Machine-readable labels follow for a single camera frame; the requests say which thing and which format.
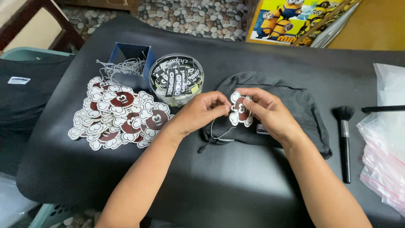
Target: mesh panel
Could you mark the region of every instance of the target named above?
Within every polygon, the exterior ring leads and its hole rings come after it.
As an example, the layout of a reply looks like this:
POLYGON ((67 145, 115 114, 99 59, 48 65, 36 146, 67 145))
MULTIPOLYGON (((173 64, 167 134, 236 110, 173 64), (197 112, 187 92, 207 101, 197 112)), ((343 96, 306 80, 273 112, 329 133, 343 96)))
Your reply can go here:
POLYGON ((263 89, 277 97, 283 102, 287 109, 295 118, 315 121, 311 108, 305 98, 302 90, 292 89, 286 86, 268 86, 268 85, 245 85, 237 84, 235 88, 255 88, 263 89))

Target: right hand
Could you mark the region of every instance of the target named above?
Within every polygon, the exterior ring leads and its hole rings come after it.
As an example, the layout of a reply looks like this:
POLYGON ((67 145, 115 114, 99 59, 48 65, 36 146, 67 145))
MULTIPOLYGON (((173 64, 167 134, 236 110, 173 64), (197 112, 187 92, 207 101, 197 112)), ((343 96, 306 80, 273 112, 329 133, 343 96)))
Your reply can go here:
POLYGON ((259 88, 237 88, 241 95, 249 95, 253 102, 244 99, 242 104, 253 113, 267 132, 283 146, 297 137, 306 136, 280 98, 259 88))

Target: minion poster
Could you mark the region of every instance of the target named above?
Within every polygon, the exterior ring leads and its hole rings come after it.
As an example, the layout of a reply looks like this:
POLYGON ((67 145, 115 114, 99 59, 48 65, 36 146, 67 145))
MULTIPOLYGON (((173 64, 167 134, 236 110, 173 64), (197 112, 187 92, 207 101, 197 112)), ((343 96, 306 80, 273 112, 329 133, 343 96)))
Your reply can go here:
MULTIPOLYGON (((343 0, 261 0, 250 26, 248 42, 290 45, 320 22, 343 0)), ((322 29, 305 37, 310 46, 322 29)))

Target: makeup brush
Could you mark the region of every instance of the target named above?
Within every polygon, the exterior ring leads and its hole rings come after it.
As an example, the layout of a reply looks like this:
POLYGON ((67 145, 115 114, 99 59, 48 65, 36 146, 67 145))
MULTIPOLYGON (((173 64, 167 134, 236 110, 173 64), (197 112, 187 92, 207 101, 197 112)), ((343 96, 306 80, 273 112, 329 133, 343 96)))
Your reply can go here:
POLYGON ((339 108, 335 108, 333 113, 336 119, 340 121, 340 154, 342 157, 343 182, 350 184, 349 120, 354 114, 354 108, 351 106, 340 106, 339 108))

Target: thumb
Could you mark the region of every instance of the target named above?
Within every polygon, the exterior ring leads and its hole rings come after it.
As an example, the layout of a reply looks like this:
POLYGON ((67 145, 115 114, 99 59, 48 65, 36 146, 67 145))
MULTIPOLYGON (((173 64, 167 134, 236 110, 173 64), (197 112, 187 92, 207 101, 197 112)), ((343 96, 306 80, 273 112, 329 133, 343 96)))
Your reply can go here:
POLYGON ((243 99, 242 104, 245 106, 245 108, 259 117, 264 116, 267 112, 267 109, 263 108, 257 103, 252 102, 249 99, 243 99))
POLYGON ((230 111, 229 105, 220 105, 208 111, 208 116, 211 120, 220 116, 227 116, 230 111))

